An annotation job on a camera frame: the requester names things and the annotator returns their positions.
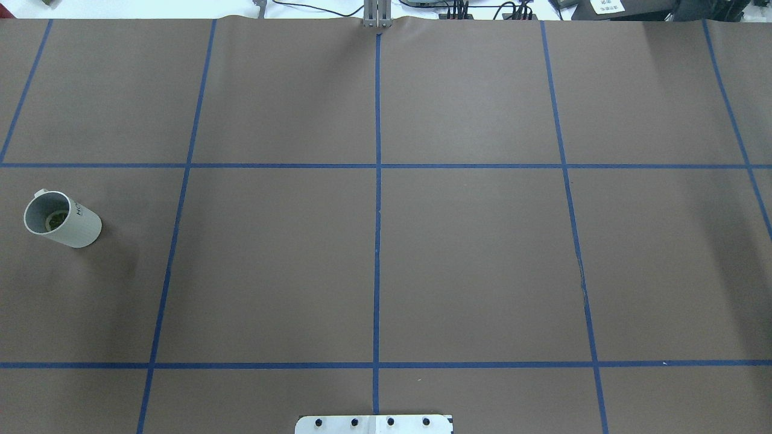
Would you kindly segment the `lemon slice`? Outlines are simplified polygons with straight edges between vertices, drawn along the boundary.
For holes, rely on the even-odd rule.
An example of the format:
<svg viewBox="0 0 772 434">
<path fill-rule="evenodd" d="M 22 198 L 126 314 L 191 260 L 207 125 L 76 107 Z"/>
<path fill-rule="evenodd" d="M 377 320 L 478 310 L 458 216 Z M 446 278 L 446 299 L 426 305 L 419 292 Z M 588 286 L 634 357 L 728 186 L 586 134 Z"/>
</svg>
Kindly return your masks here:
<svg viewBox="0 0 772 434">
<path fill-rule="evenodd" d="M 44 226 L 46 231 L 57 230 L 68 217 L 69 212 L 67 210 L 56 210 L 46 217 Z"/>
</svg>

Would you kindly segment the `white cup with handle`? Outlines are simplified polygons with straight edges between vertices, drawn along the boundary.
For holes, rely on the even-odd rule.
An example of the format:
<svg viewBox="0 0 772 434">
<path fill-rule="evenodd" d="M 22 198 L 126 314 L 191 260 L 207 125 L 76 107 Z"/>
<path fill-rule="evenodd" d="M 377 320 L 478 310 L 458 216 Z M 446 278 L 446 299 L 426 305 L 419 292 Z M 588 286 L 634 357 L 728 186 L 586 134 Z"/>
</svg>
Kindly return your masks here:
<svg viewBox="0 0 772 434">
<path fill-rule="evenodd" d="M 66 222 L 57 230 L 46 231 L 44 226 L 46 217 L 56 210 L 69 212 Z M 38 190 L 23 212 L 22 219 L 25 228 L 31 234 L 42 236 L 72 249 L 82 249 L 93 244 L 103 229 L 103 222 L 99 215 L 60 190 Z"/>
</svg>

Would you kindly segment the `black box with label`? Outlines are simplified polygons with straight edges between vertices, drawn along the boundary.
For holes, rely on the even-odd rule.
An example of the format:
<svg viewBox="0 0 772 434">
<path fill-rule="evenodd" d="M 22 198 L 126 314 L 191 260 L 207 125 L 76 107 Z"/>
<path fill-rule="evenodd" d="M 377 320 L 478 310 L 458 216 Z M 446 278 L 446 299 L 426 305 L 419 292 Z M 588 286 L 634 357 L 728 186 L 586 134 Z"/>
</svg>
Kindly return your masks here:
<svg viewBox="0 0 772 434">
<path fill-rule="evenodd" d="M 571 21 L 665 21 L 679 1 L 579 1 Z"/>
</svg>

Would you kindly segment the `grey metal post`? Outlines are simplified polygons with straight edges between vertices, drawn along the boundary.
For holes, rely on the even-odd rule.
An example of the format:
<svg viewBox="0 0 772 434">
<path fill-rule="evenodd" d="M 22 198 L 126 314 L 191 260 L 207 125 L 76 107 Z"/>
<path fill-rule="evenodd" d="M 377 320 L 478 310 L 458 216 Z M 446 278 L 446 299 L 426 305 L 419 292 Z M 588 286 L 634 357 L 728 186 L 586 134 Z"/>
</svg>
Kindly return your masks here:
<svg viewBox="0 0 772 434">
<path fill-rule="evenodd" d="M 365 28 L 389 28 L 392 26 L 390 0 L 365 0 L 363 3 L 363 26 Z"/>
</svg>

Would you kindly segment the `white metal base plate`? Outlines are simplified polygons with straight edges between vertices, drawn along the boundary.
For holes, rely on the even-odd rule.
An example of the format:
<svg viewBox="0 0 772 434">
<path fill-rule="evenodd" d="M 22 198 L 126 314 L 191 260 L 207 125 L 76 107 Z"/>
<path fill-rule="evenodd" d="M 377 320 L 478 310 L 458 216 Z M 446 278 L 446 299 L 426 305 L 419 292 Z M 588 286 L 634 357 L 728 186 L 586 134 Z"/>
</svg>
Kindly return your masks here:
<svg viewBox="0 0 772 434">
<path fill-rule="evenodd" d="M 309 415 L 295 433 L 453 433 L 452 415 Z"/>
</svg>

